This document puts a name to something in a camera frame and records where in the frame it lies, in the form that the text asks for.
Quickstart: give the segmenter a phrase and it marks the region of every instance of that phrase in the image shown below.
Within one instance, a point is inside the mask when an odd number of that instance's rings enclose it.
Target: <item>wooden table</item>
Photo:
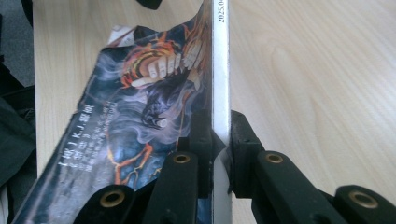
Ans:
[[[167,30],[200,4],[34,1],[39,173],[112,26]],[[395,1],[232,0],[230,40],[232,109],[267,150],[288,155],[326,192],[356,184],[396,203]],[[234,204],[235,223],[253,222],[248,202]]]

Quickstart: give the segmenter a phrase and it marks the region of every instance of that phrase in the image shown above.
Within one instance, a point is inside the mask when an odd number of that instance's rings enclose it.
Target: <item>black clamp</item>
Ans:
[[[396,223],[396,207],[359,186],[335,196],[316,189],[285,155],[265,151],[246,117],[232,112],[228,148],[230,191],[252,199],[257,223]],[[180,138],[160,177],[138,191],[108,186],[96,192],[75,223],[195,223],[198,198],[213,189],[213,160],[224,147],[201,111],[191,117],[191,133]]]

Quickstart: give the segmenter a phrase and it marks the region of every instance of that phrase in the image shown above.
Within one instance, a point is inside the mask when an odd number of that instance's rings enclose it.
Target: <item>black fabric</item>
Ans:
[[[7,182],[7,189],[10,193],[8,200],[11,202],[10,216],[14,217],[14,215],[18,212],[23,201],[28,195],[30,188],[33,186],[36,180],[37,160],[34,150],[22,168]]]
[[[0,56],[0,95],[21,89],[23,89],[22,84],[3,65],[3,56]]]
[[[35,149],[35,129],[0,98],[0,186],[24,165]]]
[[[35,86],[11,91],[1,96],[7,103],[21,115],[20,110],[35,110]]]
[[[32,0],[21,0],[23,11],[26,15],[26,19],[33,27],[33,1]]]
[[[11,191],[9,191],[9,188],[7,187],[7,196],[8,196],[8,218],[7,218],[7,224],[12,222],[12,219],[14,219],[15,214],[14,214],[14,201],[12,200],[12,195]]]

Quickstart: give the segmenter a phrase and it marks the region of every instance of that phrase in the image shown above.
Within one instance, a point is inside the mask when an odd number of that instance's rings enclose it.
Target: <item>anime illustration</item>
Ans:
[[[210,109],[211,6],[169,31],[136,27],[98,56],[78,110],[16,223],[73,223],[110,184],[138,190],[190,132],[194,111]]]

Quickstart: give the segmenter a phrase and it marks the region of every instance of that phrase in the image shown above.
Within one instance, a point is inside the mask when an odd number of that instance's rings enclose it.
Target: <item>screw hole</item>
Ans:
[[[352,190],[349,193],[349,198],[352,200],[352,202],[365,208],[373,209],[378,207],[378,202],[376,199],[358,190]]]
[[[122,203],[125,199],[125,193],[119,189],[106,192],[100,199],[103,207],[115,207]]]
[[[186,163],[190,161],[190,157],[186,155],[177,155],[174,157],[175,163]]]
[[[283,158],[276,154],[268,154],[265,156],[265,159],[271,163],[281,163],[283,161]]]

